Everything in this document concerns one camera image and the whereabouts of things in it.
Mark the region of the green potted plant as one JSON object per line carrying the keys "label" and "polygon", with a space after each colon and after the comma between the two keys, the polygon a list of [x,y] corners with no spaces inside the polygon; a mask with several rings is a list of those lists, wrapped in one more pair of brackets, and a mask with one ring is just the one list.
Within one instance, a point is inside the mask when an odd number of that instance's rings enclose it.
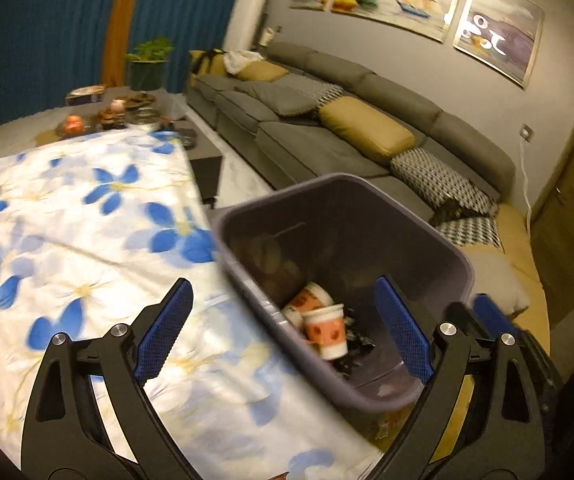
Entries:
{"label": "green potted plant", "polygon": [[167,37],[137,44],[127,53],[128,85],[131,90],[148,92],[161,88],[167,77],[168,62],[174,47]]}

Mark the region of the far black white patterned cushion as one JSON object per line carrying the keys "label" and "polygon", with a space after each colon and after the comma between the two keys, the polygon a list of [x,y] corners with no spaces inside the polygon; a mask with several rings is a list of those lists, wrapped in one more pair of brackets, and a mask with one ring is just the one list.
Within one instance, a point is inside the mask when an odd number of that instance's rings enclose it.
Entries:
{"label": "far black white patterned cushion", "polygon": [[343,96],[342,87],[326,81],[289,73],[275,80],[275,84],[296,91],[316,102],[318,108]]}

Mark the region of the black white patterned cushion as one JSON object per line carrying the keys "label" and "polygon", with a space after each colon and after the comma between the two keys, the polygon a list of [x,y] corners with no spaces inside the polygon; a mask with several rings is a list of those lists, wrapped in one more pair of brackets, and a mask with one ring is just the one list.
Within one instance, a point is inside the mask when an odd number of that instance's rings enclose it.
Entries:
{"label": "black white patterned cushion", "polygon": [[432,226],[468,219],[494,218],[495,200],[470,179],[423,148],[412,148],[390,160],[394,177],[402,180],[433,211]]}
{"label": "black white patterned cushion", "polygon": [[316,102],[318,108],[343,96],[342,87],[326,81],[289,73],[275,80],[275,84],[296,91]]}

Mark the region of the wall power socket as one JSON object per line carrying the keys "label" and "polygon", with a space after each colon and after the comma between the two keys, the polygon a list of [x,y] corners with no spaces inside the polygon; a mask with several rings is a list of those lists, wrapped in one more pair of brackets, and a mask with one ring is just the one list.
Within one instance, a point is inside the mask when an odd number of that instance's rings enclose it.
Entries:
{"label": "wall power socket", "polygon": [[521,139],[523,141],[526,141],[528,143],[530,143],[533,139],[534,136],[534,131],[531,127],[529,127],[528,125],[523,125],[520,129],[519,132]]}

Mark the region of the flat box on table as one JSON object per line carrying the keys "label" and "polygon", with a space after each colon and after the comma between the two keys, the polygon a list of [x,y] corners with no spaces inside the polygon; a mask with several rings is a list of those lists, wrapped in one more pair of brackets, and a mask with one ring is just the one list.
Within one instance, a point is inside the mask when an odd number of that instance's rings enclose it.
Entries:
{"label": "flat box on table", "polygon": [[67,106],[78,106],[101,102],[105,91],[106,86],[104,84],[92,84],[92,86],[77,88],[65,96],[65,103]]}

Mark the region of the black plastic bag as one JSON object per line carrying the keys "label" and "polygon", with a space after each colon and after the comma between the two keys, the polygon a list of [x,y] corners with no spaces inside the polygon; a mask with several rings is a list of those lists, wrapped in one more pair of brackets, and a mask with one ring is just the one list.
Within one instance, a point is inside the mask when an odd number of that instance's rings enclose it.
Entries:
{"label": "black plastic bag", "polygon": [[361,366],[360,360],[368,356],[375,348],[375,342],[363,333],[362,325],[357,322],[355,313],[349,309],[343,318],[345,323],[345,336],[347,336],[348,351],[341,358],[333,361],[333,367],[345,379],[348,379],[353,370]]}

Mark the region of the white cloth on sofa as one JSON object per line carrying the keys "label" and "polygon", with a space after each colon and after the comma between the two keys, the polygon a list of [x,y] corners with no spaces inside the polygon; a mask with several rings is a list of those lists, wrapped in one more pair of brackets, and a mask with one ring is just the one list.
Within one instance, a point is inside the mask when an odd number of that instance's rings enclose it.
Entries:
{"label": "white cloth on sofa", "polygon": [[223,54],[226,73],[232,76],[240,73],[249,64],[264,60],[265,57],[261,53],[249,50],[227,50]]}

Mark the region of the dark purple trash bin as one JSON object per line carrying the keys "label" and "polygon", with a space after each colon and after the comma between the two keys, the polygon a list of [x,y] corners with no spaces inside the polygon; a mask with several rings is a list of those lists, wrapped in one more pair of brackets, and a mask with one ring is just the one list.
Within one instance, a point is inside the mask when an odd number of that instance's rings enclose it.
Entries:
{"label": "dark purple trash bin", "polygon": [[[441,320],[468,299],[465,255],[366,180],[329,174],[226,209],[212,223],[217,261],[278,348],[337,408],[392,412],[424,386],[406,370],[374,302],[390,276],[404,299]],[[324,362],[281,313],[310,282],[321,286],[375,348],[348,377]]]}

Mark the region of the far mustard cushion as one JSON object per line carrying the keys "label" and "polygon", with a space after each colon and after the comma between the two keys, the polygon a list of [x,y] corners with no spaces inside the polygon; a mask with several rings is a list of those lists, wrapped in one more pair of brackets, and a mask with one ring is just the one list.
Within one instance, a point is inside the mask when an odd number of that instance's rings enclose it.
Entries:
{"label": "far mustard cushion", "polygon": [[255,61],[246,65],[236,78],[241,81],[273,82],[289,74],[285,67],[269,61]]}

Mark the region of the dark coffee table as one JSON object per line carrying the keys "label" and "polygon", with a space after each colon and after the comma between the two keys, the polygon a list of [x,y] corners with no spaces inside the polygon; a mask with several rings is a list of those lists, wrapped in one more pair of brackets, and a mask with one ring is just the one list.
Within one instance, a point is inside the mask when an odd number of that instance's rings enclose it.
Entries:
{"label": "dark coffee table", "polygon": [[[56,127],[69,115],[79,115],[92,119],[112,100],[121,96],[130,98],[135,92],[126,88],[110,88],[96,102],[76,106],[50,108],[30,116],[25,116],[0,125],[0,158],[17,155],[37,148],[40,145],[57,142],[60,137]],[[155,102],[150,105],[159,114],[156,131],[173,132],[181,139],[191,170],[198,185],[202,203],[213,208],[217,206],[217,196],[221,182],[224,156],[217,145],[199,128],[189,114],[185,96],[182,93],[168,93],[163,89],[153,92]]]}

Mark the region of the blue window curtain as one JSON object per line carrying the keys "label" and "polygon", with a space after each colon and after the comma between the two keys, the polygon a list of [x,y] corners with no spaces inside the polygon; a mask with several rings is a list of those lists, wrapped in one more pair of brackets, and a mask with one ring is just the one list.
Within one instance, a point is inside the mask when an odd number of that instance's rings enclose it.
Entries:
{"label": "blue window curtain", "polygon": [[189,54],[221,46],[234,0],[0,0],[0,125],[63,105],[88,84],[121,86],[126,55],[165,37],[165,86],[180,92]]}

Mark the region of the near mustard cushion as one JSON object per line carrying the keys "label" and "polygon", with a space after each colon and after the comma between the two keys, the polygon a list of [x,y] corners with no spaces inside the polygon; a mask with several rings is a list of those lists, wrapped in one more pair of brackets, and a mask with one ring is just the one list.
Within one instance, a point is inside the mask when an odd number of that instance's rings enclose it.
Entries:
{"label": "near mustard cushion", "polygon": [[352,96],[319,109],[319,120],[340,139],[380,166],[415,146],[415,136],[389,116]]}

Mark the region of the white standing air conditioner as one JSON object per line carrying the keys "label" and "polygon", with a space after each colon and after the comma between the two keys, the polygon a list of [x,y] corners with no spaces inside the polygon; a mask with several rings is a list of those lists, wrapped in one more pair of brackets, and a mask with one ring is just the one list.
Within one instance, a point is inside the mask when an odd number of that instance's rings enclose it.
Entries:
{"label": "white standing air conditioner", "polygon": [[250,50],[260,25],[266,0],[235,0],[222,49]]}

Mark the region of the orange curtain strip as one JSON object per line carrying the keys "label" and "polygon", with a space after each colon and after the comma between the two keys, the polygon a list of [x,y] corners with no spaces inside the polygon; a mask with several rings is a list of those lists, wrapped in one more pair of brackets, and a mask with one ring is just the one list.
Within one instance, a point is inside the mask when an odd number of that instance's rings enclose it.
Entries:
{"label": "orange curtain strip", "polygon": [[126,81],[126,55],[136,0],[112,0],[107,22],[101,82],[108,88],[121,87]]}

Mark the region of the light grey cushion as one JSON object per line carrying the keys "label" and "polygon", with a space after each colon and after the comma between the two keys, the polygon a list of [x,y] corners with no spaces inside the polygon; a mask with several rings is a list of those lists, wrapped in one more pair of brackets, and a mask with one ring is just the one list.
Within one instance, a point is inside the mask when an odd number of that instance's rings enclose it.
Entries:
{"label": "light grey cushion", "polygon": [[466,302],[469,309],[472,309],[473,300],[479,295],[490,297],[508,318],[515,318],[530,307],[526,289],[503,252],[483,245],[466,246],[462,252],[473,270],[473,284]]}

